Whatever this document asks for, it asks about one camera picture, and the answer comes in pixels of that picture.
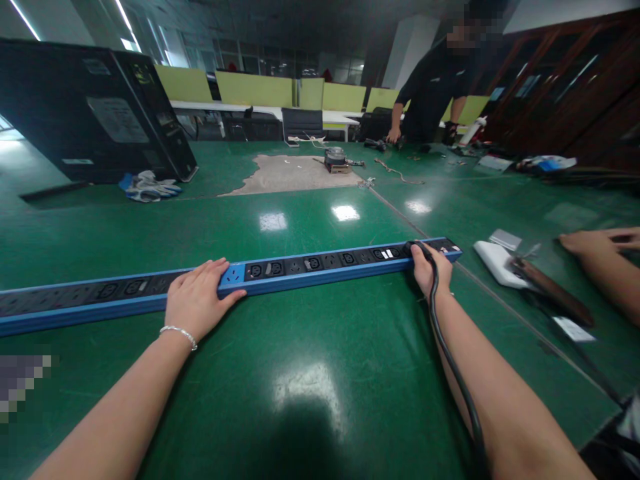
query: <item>black computer tower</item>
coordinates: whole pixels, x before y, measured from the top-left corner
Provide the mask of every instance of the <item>black computer tower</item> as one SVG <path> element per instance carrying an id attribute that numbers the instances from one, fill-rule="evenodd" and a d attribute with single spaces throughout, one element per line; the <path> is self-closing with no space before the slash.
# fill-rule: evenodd
<path id="1" fill-rule="evenodd" d="M 198 170 L 149 57 L 106 48 L 0 41 L 0 115 L 70 180 L 117 183 Z"/>

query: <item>green epoxy floor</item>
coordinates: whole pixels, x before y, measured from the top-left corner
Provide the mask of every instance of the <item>green epoxy floor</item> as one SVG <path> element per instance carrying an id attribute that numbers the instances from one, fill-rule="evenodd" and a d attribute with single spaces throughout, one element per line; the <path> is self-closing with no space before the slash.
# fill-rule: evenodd
<path id="1" fill-rule="evenodd" d="M 10 206 L 0 217 L 0 288 L 418 236 L 373 192 L 356 187 L 215 197 L 242 186 L 257 153 L 309 155 L 309 145 L 192 148 L 201 166 L 194 182 L 178 199 L 152 205 L 98 186 L 28 206 L 0 185 Z M 492 280 L 472 245 L 496 228 L 542 241 L 535 263 L 592 309 L 600 341 L 589 352 L 628 393 L 640 383 L 634 355 L 640 337 L 550 239 L 567 228 L 561 221 L 572 221 L 572 228 L 629 224 L 638 204 L 521 175 L 490 177 L 438 154 L 414 162 L 408 150 L 386 153 L 381 158 L 407 179 L 427 181 L 405 185 L 374 164 L 378 152 L 346 149 L 366 160 L 367 170 L 358 172 L 376 177 L 376 192 L 414 225 L 465 250 L 460 262 L 476 279 L 457 269 L 456 297 L 572 442 L 584 445 L 617 407 L 504 307 L 573 358 L 542 316 Z M 545 218 L 562 204 L 583 210 Z M 576 225 L 578 219 L 587 224 Z M 141 477 L 473 478 L 467 434 L 412 288 L 396 273 L 244 300 L 189 360 Z M 156 337 L 162 318 L 155 313 L 0 339 L 1 352 L 59 355 L 51 378 L 37 383 L 0 433 L 6 478 L 24 478 L 39 464 Z"/>

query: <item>hand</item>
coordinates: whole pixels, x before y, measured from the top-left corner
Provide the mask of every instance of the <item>hand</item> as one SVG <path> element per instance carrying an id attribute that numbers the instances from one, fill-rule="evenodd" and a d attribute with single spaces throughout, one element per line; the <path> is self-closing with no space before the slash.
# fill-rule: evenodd
<path id="1" fill-rule="evenodd" d="M 442 144 L 452 146 L 455 143 L 455 136 L 458 133 L 458 124 L 452 121 L 445 123 L 445 134 L 442 136 Z"/>
<path id="2" fill-rule="evenodd" d="M 617 252 L 614 242 L 600 230 L 578 231 L 559 236 L 562 246 L 572 254 L 580 257 L 590 254 Z"/>
<path id="3" fill-rule="evenodd" d="M 442 293 L 450 294 L 449 285 L 451 284 L 451 272 L 453 270 L 451 262 L 446 258 L 444 253 L 438 252 L 438 250 L 434 250 L 424 243 L 423 245 L 431 252 L 435 264 L 438 267 L 438 290 L 436 291 L 436 295 Z M 413 255 L 413 275 L 415 276 L 415 280 L 418 282 L 418 286 L 420 286 L 420 290 L 422 290 L 424 296 L 429 298 L 431 286 L 433 285 L 433 268 L 431 268 L 431 264 L 417 245 L 411 246 L 411 254 Z"/>
<path id="4" fill-rule="evenodd" d="M 387 141 L 395 144 L 401 136 L 402 133 L 400 132 L 400 127 L 392 127 L 387 135 Z"/>
<path id="5" fill-rule="evenodd" d="M 618 250 L 640 250 L 640 227 L 629 227 L 622 229 L 608 229 L 600 230 L 606 234 Z M 628 237 L 627 241 L 616 242 L 613 239 L 616 237 Z"/>
<path id="6" fill-rule="evenodd" d="M 224 258 L 209 260 L 176 278 L 169 287 L 165 325 L 182 328 L 196 343 L 200 342 L 227 310 L 247 294 L 245 290 L 236 290 L 218 300 L 220 276 L 228 268 L 229 262 Z"/>

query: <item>blue power strip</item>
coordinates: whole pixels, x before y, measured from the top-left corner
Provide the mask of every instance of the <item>blue power strip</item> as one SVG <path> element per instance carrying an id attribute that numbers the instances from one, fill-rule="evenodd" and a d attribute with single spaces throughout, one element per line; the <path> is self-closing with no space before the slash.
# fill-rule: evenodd
<path id="1" fill-rule="evenodd" d="M 423 240 L 454 262 L 462 250 L 444 237 Z M 413 266 L 403 243 L 232 263 L 218 296 L 248 295 L 352 280 Z M 0 292 L 0 337 L 164 310 L 171 282 L 192 269 L 170 270 Z"/>

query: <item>glove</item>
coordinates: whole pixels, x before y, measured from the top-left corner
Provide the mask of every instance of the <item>glove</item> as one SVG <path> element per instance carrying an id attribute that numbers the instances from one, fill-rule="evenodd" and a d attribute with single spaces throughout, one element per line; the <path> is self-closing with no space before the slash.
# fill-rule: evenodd
<path id="1" fill-rule="evenodd" d="M 458 124 L 452 121 L 445 123 L 445 134 L 442 137 L 442 144 L 448 147 L 452 146 L 455 142 L 455 135 L 457 133 Z"/>
<path id="2" fill-rule="evenodd" d="M 127 198 L 148 203 L 174 197 L 182 192 L 182 188 L 174 183 L 175 180 L 158 181 L 151 170 L 145 170 L 136 176 L 126 173 L 118 185 L 125 191 Z"/>

